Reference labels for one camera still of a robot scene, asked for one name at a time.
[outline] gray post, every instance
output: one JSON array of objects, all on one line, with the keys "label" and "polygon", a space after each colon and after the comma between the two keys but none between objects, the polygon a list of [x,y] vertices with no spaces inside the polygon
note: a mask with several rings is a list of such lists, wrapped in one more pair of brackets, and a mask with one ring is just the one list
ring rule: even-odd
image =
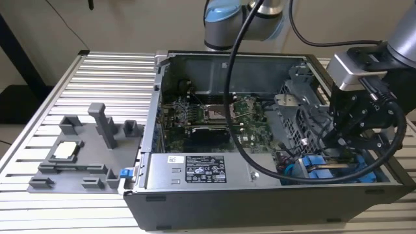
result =
[{"label": "gray post", "polygon": [[106,147],[113,149],[117,147],[117,142],[112,135],[112,130],[106,122],[104,110],[105,105],[102,103],[92,103],[88,108],[88,114],[96,119],[97,129],[98,132],[101,132]]}]

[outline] warning label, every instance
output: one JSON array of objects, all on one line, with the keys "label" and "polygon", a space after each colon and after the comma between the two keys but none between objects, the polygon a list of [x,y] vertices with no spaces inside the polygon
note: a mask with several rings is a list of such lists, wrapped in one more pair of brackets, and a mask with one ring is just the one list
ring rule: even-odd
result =
[{"label": "warning label", "polygon": [[224,156],[186,156],[188,183],[226,183]]}]

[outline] metal rail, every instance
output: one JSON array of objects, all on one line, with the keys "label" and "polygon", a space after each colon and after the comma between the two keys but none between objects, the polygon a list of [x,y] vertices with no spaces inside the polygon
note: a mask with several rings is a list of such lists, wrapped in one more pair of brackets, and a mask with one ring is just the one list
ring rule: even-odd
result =
[{"label": "metal rail", "polygon": [[[28,181],[60,134],[64,115],[92,122],[90,102],[104,102],[114,122],[145,123],[153,84],[152,54],[92,52],[78,56],[0,160],[0,231],[25,234],[145,233],[118,195],[29,194]],[[416,127],[409,123],[396,158],[416,179]],[[370,207],[346,224],[189,230],[188,233],[414,234],[416,193]]]}]

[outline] white component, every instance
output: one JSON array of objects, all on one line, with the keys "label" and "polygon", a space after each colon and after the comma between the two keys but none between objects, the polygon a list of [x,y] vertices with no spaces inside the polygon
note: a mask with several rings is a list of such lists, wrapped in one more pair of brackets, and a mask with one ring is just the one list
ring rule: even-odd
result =
[{"label": "white component", "polygon": [[168,163],[182,163],[184,162],[184,156],[168,156]]},{"label": "white component", "polygon": [[60,158],[60,159],[68,159],[74,150],[77,148],[77,143],[74,141],[64,141],[62,143],[58,144],[53,156],[54,158]]},{"label": "white component", "polygon": [[302,139],[300,140],[300,144],[301,144],[302,146],[308,145],[308,144],[309,144],[308,138],[302,138]]}]

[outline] black cable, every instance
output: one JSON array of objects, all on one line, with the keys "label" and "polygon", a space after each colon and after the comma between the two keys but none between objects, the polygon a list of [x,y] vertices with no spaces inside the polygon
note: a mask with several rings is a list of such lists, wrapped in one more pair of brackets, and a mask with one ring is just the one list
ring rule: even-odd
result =
[{"label": "black cable", "polygon": [[288,18],[289,18],[289,22],[290,22],[290,26],[292,26],[294,34],[297,35],[301,42],[309,46],[332,47],[332,46],[357,45],[357,44],[376,44],[376,45],[378,45],[381,43],[380,40],[352,40],[352,41],[342,41],[342,42],[330,42],[330,43],[314,43],[314,42],[308,41],[300,35],[300,32],[297,31],[297,28],[294,25],[294,21],[293,21],[293,0],[289,1],[289,5],[288,5]]},{"label": "black cable", "polygon": [[406,121],[405,121],[405,115],[404,112],[400,108],[400,106],[397,105],[397,103],[394,102],[386,102],[386,108],[388,110],[392,110],[393,112],[393,116],[396,118],[397,121],[397,132],[393,138],[393,141],[389,145],[389,148],[386,149],[384,155],[370,164],[368,165],[365,168],[362,168],[360,171],[349,174],[349,175],[344,175],[341,177],[334,177],[334,178],[322,178],[322,179],[313,179],[313,178],[302,178],[302,177],[292,177],[292,176],[285,176],[281,175],[268,169],[265,169],[264,167],[261,167],[254,161],[253,159],[248,156],[248,154],[244,151],[244,148],[238,142],[237,136],[236,134],[232,132],[232,126],[233,126],[233,120],[230,117],[230,113],[229,113],[229,101],[228,101],[228,96],[229,96],[229,84],[230,84],[230,77],[232,77],[232,71],[233,71],[233,66],[234,66],[234,58],[236,58],[236,53],[244,38],[244,34],[248,30],[249,24],[253,20],[253,17],[256,15],[256,12],[262,4],[264,0],[258,0],[253,9],[250,10],[248,17],[245,19],[245,22],[242,24],[242,27],[240,29],[240,32],[237,34],[237,37],[234,39],[234,43],[233,43],[233,48],[230,51],[230,56],[229,56],[229,62],[228,62],[228,69],[226,69],[226,76],[225,76],[225,85],[224,85],[224,93],[222,93],[222,99],[224,99],[224,114],[225,114],[225,120],[226,120],[226,126],[229,129],[229,134],[232,136],[233,139],[233,143],[234,146],[244,158],[244,160],[246,161],[246,163],[262,174],[268,175],[269,177],[273,177],[276,179],[282,179],[282,180],[289,180],[297,183],[304,183],[304,184],[330,184],[330,183],[340,183],[340,182],[345,182],[345,181],[350,181],[356,178],[362,177],[364,175],[366,175],[369,172],[372,172],[376,168],[378,168],[384,162],[389,159],[389,157],[394,154],[394,152],[397,151],[404,136],[405,136],[405,130],[406,130]]},{"label": "black cable", "polygon": [[45,2],[48,3],[48,5],[50,6],[50,8],[53,9],[53,11],[56,12],[57,16],[60,17],[60,19],[62,20],[66,28],[70,30],[70,32],[73,33],[73,35],[77,37],[77,39],[80,40],[80,42],[82,42],[84,46],[86,47],[86,49],[89,50],[88,45],[85,44],[85,42],[82,41],[82,39],[78,37],[78,35],[76,34],[76,32],[72,30],[72,28],[69,27],[69,25],[66,24],[66,21],[64,20],[62,16],[60,15],[60,13],[57,12],[56,8],[53,7],[53,5],[50,4],[49,0],[45,0]]},{"label": "black cable", "polygon": [[0,140],[1,143],[6,144],[6,145],[12,145],[12,143],[4,141],[4,140]]},{"label": "black cable", "polygon": [[205,28],[205,14],[206,14],[208,3],[209,3],[209,0],[205,1],[205,5],[204,5],[204,15],[202,15],[204,28]]}]

